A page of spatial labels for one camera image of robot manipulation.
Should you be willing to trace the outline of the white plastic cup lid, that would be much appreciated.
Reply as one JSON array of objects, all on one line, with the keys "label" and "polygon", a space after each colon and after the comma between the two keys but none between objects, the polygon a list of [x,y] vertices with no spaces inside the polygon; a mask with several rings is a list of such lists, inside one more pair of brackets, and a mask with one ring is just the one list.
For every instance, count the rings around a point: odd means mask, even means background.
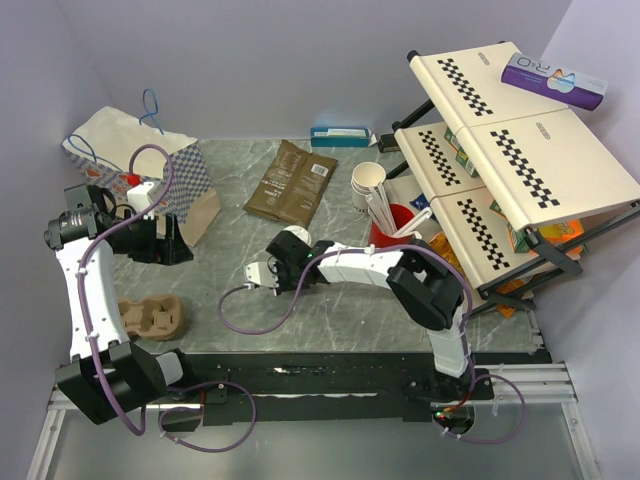
[{"label": "white plastic cup lid", "polygon": [[289,225],[284,228],[284,231],[290,232],[295,235],[299,240],[304,242],[306,245],[312,245],[312,237],[308,230],[299,225]]}]

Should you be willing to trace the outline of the brown pulp cup carrier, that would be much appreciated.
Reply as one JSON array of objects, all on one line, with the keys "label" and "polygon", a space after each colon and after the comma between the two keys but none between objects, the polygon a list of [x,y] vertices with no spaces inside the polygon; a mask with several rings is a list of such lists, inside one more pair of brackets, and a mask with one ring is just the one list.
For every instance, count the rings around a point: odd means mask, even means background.
[{"label": "brown pulp cup carrier", "polygon": [[118,308],[131,339],[169,341],[181,334],[186,323],[183,302],[173,294],[151,295],[141,301],[119,298]]}]

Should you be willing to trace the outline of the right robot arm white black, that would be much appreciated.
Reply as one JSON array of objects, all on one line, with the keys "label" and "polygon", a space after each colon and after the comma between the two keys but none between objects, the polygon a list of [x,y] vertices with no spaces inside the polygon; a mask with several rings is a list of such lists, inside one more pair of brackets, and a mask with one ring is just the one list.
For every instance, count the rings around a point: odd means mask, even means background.
[{"label": "right robot arm white black", "polygon": [[472,294],[463,276],[425,242],[379,248],[351,247],[321,240],[309,246],[283,230],[266,247],[281,294],[315,284],[358,283],[389,289],[406,314],[426,329],[437,373],[438,390],[459,398],[472,384],[470,347],[465,324]]}]

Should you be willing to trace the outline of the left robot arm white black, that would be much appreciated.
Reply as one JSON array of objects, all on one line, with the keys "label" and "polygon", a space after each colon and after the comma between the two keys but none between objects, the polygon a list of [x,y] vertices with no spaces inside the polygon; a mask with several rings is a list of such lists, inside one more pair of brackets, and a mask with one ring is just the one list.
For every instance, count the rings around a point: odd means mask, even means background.
[{"label": "left robot arm white black", "polygon": [[136,186],[122,218],[106,189],[70,187],[64,192],[66,211],[44,233],[63,271],[72,315],[70,361],[56,370],[55,380],[96,425],[165,395],[187,401],[198,387],[180,350],[153,355],[129,340],[116,297],[115,255],[164,266],[193,258],[174,215],[166,218],[164,237],[158,237],[155,219],[133,218],[143,209],[137,202],[140,195],[151,195],[157,187],[155,182]]}]

